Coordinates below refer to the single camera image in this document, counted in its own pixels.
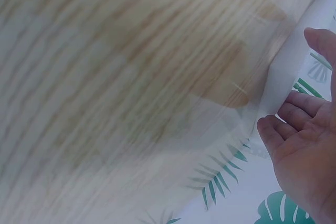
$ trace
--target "hand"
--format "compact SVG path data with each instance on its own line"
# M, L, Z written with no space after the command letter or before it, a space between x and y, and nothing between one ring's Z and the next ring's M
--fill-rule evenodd
M304 31L308 45L336 67L336 35ZM281 121L269 115L258 121L284 192L322 224L336 223L336 72L332 102L292 91L280 108Z

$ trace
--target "palm leaf pattern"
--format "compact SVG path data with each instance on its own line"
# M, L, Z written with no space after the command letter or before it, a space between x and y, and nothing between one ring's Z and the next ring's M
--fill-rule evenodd
M146 215L149 220L139 219L141 224L173 224L180 220L180 218L173 218L173 212L171 212L168 218L165 218L165 211L162 212L160 222L155 221L155 219L146 211Z
M308 213L298 207L283 191L273 193L258 207L260 219L255 224L314 224Z
M238 150L236 147L227 144L227 147L229 151L232 153L234 158L239 159L241 161L247 162L247 158L244 156L244 154ZM200 168L196 168L195 171L198 172L201 177L193 177L190 178L193 182L202 183L205 184L204 187L194 187L194 186L187 186L188 188L200 190L202 191L203 201L205 204L206 210L209 209L209 198L213 200L213 202L216 204L216 191L215 188L218 189L220 194L225 197L225 191L231 192L227 182L225 181L222 173L227 173L231 178L233 178L237 185L239 185L238 178L236 174L233 172L234 169L242 170L239 166L237 166L235 163L230 161L223 152L219 151L219 158L209 155L209 158L212 159L214 163L216 163L220 169L213 169L208 166L205 166L203 164L200 164Z

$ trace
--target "light wood surface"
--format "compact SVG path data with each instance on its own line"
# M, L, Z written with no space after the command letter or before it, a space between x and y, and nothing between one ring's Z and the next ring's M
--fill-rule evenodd
M0 223L178 211L311 1L0 0Z

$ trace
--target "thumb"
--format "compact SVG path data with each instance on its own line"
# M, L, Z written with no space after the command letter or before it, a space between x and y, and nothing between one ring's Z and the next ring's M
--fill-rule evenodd
M310 48L323 55L332 68L336 67L336 34L326 29L306 28L304 36Z

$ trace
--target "finger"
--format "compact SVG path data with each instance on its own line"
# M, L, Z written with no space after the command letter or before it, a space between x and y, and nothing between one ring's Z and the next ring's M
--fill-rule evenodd
M284 143L281 135L273 128L267 118L259 119L257 128L269 155L273 157L276 149Z
M311 95L303 94L297 91L291 91L286 99L286 102L299 107L312 118L316 116L316 113L319 111L322 105L329 103L324 99L313 97Z
M266 119L272 125L272 127L280 134L283 140L286 140L298 133L292 126L282 120L276 118L274 115L268 115Z
M278 115L297 131L301 131L304 124L312 119L305 111L288 102L281 106Z
M336 34L326 29L306 28L304 36L309 47L323 55L334 67L336 64Z
M304 36L308 45L316 52L323 55L330 65L335 68L336 65L336 35L329 30L315 30L307 28ZM336 131L336 74L333 72L331 77L331 120L330 127Z

